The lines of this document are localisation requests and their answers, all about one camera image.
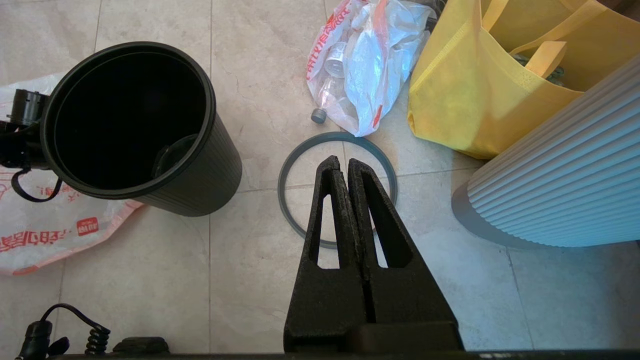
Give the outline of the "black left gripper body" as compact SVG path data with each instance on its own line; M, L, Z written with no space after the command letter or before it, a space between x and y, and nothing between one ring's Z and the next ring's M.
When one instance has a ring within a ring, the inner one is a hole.
M10 169L48 169L42 150L41 125L21 125L2 121L0 164Z

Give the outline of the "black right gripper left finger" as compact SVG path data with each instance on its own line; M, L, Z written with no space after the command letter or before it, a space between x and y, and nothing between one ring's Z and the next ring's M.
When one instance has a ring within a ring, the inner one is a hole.
M330 197L338 268L318 264L323 201ZM368 213L358 213L338 157L317 167L301 259L284 326L286 353L368 353L370 305L365 287Z

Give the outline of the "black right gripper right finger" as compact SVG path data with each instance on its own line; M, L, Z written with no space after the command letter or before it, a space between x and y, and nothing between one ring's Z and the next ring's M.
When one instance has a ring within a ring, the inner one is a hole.
M462 351L458 321L375 171L348 168L358 230L365 321L347 333L354 351Z

